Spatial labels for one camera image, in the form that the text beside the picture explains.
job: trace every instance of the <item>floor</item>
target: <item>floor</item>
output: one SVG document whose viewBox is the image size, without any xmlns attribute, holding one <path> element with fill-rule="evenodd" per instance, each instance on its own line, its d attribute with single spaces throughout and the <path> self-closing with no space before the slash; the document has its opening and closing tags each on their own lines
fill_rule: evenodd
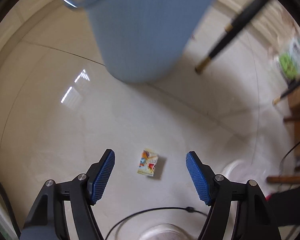
<svg viewBox="0 0 300 240">
<path fill-rule="evenodd" d="M 266 195 L 276 191 L 265 178 L 278 173 L 293 144 L 293 127 L 282 123 L 287 101 L 271 104 L 286 85 L 267 50 L 243 31 L 201 76 L 194 72 L 229 21 L 211 7 L 175 69 L 143 85 L 124 84 L 107 72 L 82 11 L 60 7 L 29 31 L 0 70 L 0 181 L 19 224 L 47 179 L 72 180 L 107 148 L 114 150 L 116 165 L 93 207 L 104 236 L 118 220 L 147 208 L 193 206 L 208 212 L 186 169 L 191 150 L 215 173 L 243 161 L 248 173 L 236 181 L 245 183 L 248 176 Z M 153 179 L 137 174 L 144 148 L 161 157 Z M 76 239 L 69 203 L 66 209 Z M 196 237 L 204 220 L 183 211 L 150 212 L 109 239 L 137 239 L 160 223 Z"/>
</svg>

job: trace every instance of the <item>blue trash can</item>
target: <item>blue trash can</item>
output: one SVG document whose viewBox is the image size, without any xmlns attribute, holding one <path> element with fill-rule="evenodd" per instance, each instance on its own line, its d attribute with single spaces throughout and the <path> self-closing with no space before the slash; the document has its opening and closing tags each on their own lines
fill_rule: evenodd
<svg viewBox="0 0 300 240">
<path fill-rule="evenodd" d="M 88 13 L 108 72 L 123 82 L 165 76 L 212 0 L 64 0 Z"/>
</svg>

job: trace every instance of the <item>small snack packet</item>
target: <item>small snack packet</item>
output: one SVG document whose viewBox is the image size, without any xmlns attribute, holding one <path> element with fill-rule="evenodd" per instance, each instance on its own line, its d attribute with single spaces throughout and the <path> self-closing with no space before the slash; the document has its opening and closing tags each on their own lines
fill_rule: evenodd
<svg viewBox="0 0 300 240">
<path fill-rule="evenodd" d="M 141 155 L 138 173 L 153 177 L 158 157 L 159 156 L 151 150 L 144 149 Z"/>
</svg>

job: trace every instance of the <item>blue gripper pad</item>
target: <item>blue gripper pad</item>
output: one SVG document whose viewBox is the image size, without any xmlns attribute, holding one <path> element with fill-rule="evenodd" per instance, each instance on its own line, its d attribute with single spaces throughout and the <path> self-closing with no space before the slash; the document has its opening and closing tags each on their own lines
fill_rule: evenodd
<svg viewBox="0 0 300 240">
<path fill-rule="evenodd" d="M 206 205 L 210 205 L 211 197 L 209 195 L 209 184 L 207 183 L 204 175 L 200 171 L 197 163 L 193 159 L 191 153 L 187 153 L 186 166 L 191 176 L 192 182 L 197 190 L 199 198 L 204 201 Z"/>
<path fill-rule="evenodd" d="M 114 167 L 114 160 L 115 160 L 114 151 L 111 151 L 108 157 L 106 158 L 106 160 L 104 161 L 98 176 L 93 182 L 91 201 L 94 204 L 101 199 L 103 192 L 105 191 L 110 174 Z"/>
</svg>

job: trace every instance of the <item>black cable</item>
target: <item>black cable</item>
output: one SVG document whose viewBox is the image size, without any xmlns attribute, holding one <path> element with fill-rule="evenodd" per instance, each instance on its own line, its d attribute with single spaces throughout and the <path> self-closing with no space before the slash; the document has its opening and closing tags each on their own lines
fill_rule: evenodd
<svg viewBox="0 0 300 240">
<path fill-rule="evenodd" d="M 16 217 L 14 216 L 13 209 L 12 209 L 11 203 L 9 201 L 8 195 L 7 195 L 6 191 L 4 190 L 1 182 L 0 182 L 0 195 L 3 199 L 4 204 L 7 207 L 8 214 L 9 214 L 9 217 L 11 219 L 12 226 L 13 226 L 16 234 L 17 234 L 18 239 L 20 239 L 20 235 L 21 235 L 20 228 L 18 226 Z"/>
<path fill-rule="evenodd" d="M 195 210 L 193 207 L 186 207 L 186 208 L 182 208 L 182 207 L 160 207 L 160 208 L 150 208 L 150 209 L 145 209 L 145 210 L 142 210 L 142 211 L 139 211 L 139 212 L 136 212 L 136 213 L 133 213 L 127 217 L 125 217 L 124 219 L 121 219 L 118 223 L 116 223 L 108 232 L 105 240 L 108 239 L 109 235 L 111 234 L 111 232 L 116 228 L 117 225 L 120 225 L 123 221 L 127 220 L 127 219 L 130 219 L 134 216 L 137 216 L 137 215 L 140 215 L 140 214 L 143 214 L 143 213 L 146 213 L 146 212 L 150 212 L 150 211 L 155 211 L 155 210 L 163 210 L 163 209 L 180 209 L 180 210 L 185 210 L 189 213 L 199 213 L 199 214 L 202 214 L 204 216 L 208 216 L 207 214 L 201 212 L 201 211 L 197 211 Z"/>
<path fill-rule="evenodd" d="M 292 152 L 298 145 L 300 144 L 300 141 L 291 148 L 290 151 L 287 152 L 287 154 L 282 158 L 282 160 L 280 161 L 280 166 L 279 166 L 279 173 L 280 175 L 283 173 L 283 163 L 284 163 L 284 160 L 285 158 L 289 155 L 290 152 Z"/>
</svg>

